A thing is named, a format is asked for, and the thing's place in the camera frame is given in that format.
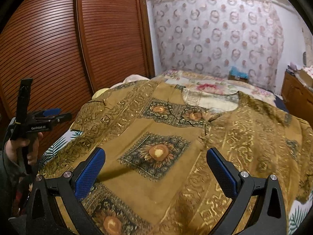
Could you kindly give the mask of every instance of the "sunflower print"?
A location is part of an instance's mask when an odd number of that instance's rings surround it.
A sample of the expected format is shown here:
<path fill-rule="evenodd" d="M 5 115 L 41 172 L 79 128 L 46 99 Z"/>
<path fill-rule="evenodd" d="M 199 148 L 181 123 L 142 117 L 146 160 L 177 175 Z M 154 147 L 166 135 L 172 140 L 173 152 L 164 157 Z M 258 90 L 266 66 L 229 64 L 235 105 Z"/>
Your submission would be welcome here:
<path fill-rule="evenodd" d="M 155 120 L 162 122 L 169 119 L 172 111 L 172 104 L 158 99 L 153 99 L 144 111 L 143 117 L 154 118 Z"/>
<path fill-rule="evenodd" d="M 152 99 L 141 117 L 176 127 L 202 127 L 212 112 L 217 113 L 216 110 Z"/>
<path fill-rule="evenodd" d="M 84 207 L 90 205 L 86 201 L 92 202 L 95 208 L 90 213 L 91 218 L 105 235 L 139 235 L 151 230 L 151 224 L 135 214 L 105 185 L 96 182 L 93 188 L 84 200 Z"/>
<path fill-rule="evenodd" d="M 202 127 L 204 122 L 210 118 L 211 112 L 200 107 L 185 107 L 181 111 L 180 124 L 192 124 Z"/>
<path fill-rule="evenodd" d="M 165 176 L 189 143 L 178 136 L 147 133 L 119 161 L 149 180 L 156 181 Z"/>

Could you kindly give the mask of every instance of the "pillow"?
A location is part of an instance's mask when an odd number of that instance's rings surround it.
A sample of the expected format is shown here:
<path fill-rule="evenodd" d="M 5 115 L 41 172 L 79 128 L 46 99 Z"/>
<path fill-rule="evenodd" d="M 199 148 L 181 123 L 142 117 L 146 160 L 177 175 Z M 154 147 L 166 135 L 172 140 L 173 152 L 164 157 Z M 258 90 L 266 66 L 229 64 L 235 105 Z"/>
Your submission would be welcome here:
<path fill-rule="evenodd" d="M 109 88 L 102 88 L 102 89 L 96 91 L 91 99 L 94 100 L 95 98 L 99 97 L 100 95 L 102 95 L 107 90 L 109 90 Z"/>

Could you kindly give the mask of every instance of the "sleeve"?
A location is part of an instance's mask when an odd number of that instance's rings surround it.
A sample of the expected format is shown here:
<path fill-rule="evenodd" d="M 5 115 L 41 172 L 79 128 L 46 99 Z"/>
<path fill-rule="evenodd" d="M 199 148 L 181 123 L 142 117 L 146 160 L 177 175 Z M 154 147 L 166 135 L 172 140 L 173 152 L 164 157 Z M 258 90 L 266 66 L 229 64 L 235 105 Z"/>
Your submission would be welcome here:
<path fill-rule="evenodd" d="M 296 200 L 304 204 L 313 188 L 313 131 L 308 122 L 297 119 L 302 128 L 302 146 L 297 153 L 300 181 Z"/>
<path fill-rule="evenodd" d="M 107 113 L 112 113 L 117 105 L 124 103 L 124 98 L 137 94 L 138 89 L 144 87 L 147 82 L 146 80 L 129 82 L 109 89 L 97 98 L 88 101 L 78 112 L 70 130 L 87 132 L 92 130 L 95 123 L 107 125 L 110 119 Z"/>
<path fill-rule="evenodd" d="M 22 176 L 20 167 L 7 157 L 5 150 L 0 151 L 0 208 L 7 218 L 11 215 L 20 176 Z"/>

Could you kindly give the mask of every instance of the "shirt sleeve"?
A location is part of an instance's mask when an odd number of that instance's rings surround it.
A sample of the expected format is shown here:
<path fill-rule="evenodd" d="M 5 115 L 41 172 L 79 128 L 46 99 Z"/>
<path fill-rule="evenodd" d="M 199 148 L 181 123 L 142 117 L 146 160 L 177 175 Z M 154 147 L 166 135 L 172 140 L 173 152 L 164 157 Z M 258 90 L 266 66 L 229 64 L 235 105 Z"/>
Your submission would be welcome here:
<path fill-rule="evenodd" d="M 23 174 L 18 164 L 7 157 L 5 150 L 0 151 L 0 208 L 7 218 L 11 215 L 13 199 L 21 176 Z"/>

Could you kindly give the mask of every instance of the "metal screw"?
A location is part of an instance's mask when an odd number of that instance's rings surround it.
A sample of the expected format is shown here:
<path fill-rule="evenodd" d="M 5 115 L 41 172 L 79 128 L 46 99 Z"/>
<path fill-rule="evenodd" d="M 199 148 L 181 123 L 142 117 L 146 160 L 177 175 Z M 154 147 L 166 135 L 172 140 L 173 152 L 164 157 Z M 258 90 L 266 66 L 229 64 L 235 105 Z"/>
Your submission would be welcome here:
<path fill-rule="evenodd" d="M 277 180 L 277 177 L 274 174 L 270 175 L 270 178 L 271 180 Z"/>
<path fill-rule="evenodd" d="M 69 178 L 71 175 L 72 175 L 72 173 L 71 173 L 70 171 L 66 171 L 66 172 L 63 174 L 63 177 Z"/>
<path fill-rule="evenodd" d="M 38 176 L 36 177 L 36 181 L 40 181 L 40 180 L 42 180 L 42 175 L 38 175 Z"/>
<path fill-rule="evenodd" d="M 246 171 L 242 171 L 242 172 L 240 172 L 240 175 L 241 175 L 242 177 L 246 178 L 246 177 L 249 176 L 249 173 L 246 172 Z"/>

